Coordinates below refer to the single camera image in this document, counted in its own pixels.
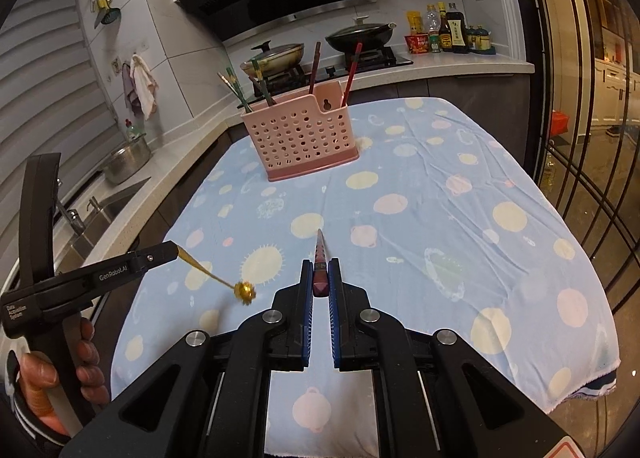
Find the person left hand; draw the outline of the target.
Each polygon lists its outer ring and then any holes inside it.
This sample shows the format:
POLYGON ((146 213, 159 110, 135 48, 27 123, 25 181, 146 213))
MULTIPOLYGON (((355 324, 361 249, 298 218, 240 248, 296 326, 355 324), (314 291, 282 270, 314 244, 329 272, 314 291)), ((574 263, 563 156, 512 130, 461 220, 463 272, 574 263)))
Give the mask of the person left hand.
MULTIPOLYGON (((94 328, 89 319, 81 317, 79 332, 76 355, 80 364, 76 367, 76 376, 81 384, 80 392, 91 404, 104 407, 110 402, 110 393, 99 367, 100 354, 92 342, 94 328)), ((18 383, 29 410, 52 431, 70 436, 49 398, 49 391, 60 385, 55 366, 32 353, 23 354, 18 383)))

